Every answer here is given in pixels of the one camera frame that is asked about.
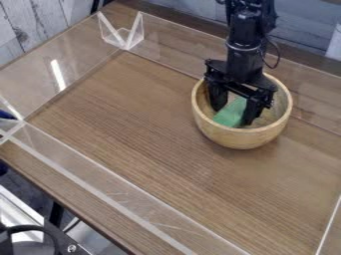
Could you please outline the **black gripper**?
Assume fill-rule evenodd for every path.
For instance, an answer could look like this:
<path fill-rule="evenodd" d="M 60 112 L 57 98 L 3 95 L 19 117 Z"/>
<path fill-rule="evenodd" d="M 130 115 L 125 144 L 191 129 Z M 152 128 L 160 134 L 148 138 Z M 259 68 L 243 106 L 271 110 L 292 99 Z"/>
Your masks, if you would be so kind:
<path fill-rule="evenodd" d="M 249 126 L 264 109 L 271 108 L 276 86 L 263 75 L 267 44 L 241 49 L 227 45 L 225 60 L 204 61 L 204 81 L 207 82 L 208 101 L 217 112 L 227 104 L 227 94 L 235 93 L 245 99 L 240 124 Z"/>

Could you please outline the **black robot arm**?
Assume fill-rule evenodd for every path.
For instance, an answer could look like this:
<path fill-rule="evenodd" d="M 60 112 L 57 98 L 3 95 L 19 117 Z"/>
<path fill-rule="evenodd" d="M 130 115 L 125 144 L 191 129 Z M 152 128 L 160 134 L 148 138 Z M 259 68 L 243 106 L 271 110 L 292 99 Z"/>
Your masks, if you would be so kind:
<path fill-rule="evenodd" d="M 263 74 L 267 34 L 275 28 L 274 0 L 215 0 L 224 6 L 225 60 L 205 59 L 203 79 L 215 121 L 249 126 L 270 109 L 276 85 Z"/>

